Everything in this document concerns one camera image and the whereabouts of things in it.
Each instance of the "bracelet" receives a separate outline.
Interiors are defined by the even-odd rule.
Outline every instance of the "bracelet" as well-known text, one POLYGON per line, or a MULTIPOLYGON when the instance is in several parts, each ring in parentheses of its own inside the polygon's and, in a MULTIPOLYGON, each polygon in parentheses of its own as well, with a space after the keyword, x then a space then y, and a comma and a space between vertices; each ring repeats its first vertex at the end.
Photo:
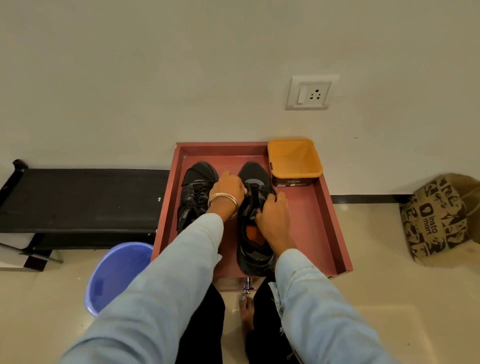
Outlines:
POLYGON ((234 213, 232 216, 230 216, 230 217, 228 218, 228 220, 236 217, 236 216, 238 215, 238 213, 239 213, 239 208, 240 208, 240 207, 239 207, 239 203, 238 203, 237 199, 236 199, 235 197, 233 197, 232 195, 230 195, 230 194, 224 194, 223 192, 219 192, 219 193, 217 193, 217 194, 213 194, 213 195, 208 199, 208 204, 207 204, 208 208, 210 208, 210 205, 211 205, 213 199, 216 198, 216 197, 219 197, 219 196, 223 196, 223 197, 229 198, 229 199, 235 204, 235 207, 237 208, 237 211, 235 211, 235 213, 234 213))

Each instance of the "yellow container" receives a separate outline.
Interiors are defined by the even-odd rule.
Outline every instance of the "yellow container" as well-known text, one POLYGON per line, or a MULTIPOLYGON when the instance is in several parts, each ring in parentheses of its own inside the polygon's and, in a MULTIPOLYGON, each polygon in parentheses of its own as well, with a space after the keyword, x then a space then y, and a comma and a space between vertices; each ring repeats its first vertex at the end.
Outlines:
POLYGON ((315 144, 307 138, 269 141, 268 160, 276 187, 308 186, 324 171, 315 144))

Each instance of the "black sneaker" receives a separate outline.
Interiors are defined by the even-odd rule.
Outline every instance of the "black sneaker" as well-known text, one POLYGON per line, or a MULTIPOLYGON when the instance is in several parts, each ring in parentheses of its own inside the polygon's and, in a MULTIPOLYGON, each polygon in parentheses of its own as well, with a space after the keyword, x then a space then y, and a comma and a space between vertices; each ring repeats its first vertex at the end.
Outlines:
POLYGON ((268 242, 258 230, 255 215, 262 210, 268 194, 276 195, 267 172, 257 162, 247 162, 239 172, 247 194, 238 214, 239 242, 237 263, 249 276, 262 277, 272 272, 276 259, 268 242))
POLYGON ((197 162, 187 169, 181 184, 177 234, 207 211, 208 195, 217 181, 215 168, 207 162, 197 162))

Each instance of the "white switch plate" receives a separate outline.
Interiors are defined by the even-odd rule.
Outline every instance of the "white switch plate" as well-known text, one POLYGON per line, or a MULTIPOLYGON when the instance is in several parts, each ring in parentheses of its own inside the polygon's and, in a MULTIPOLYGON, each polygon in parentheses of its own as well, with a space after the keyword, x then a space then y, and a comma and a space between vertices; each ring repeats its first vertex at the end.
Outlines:
POLYGON ((328 109, 339 78, 339 74, 293 76, 286 110, 328 109))

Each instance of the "light blue shirt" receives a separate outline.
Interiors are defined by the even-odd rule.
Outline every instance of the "light blue shirt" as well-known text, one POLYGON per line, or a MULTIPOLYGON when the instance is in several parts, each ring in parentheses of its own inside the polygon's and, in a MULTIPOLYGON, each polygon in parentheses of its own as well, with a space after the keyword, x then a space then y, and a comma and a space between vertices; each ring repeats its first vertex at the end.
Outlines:
MULTIPOLYGON (((105 307, 61 363, 175 363, 180 338, 221 259, 223 223, 205 214, 105 307)), ((304 363, 396 363, 338 290, 297 249, 270 283, 283 330, 304 363)))

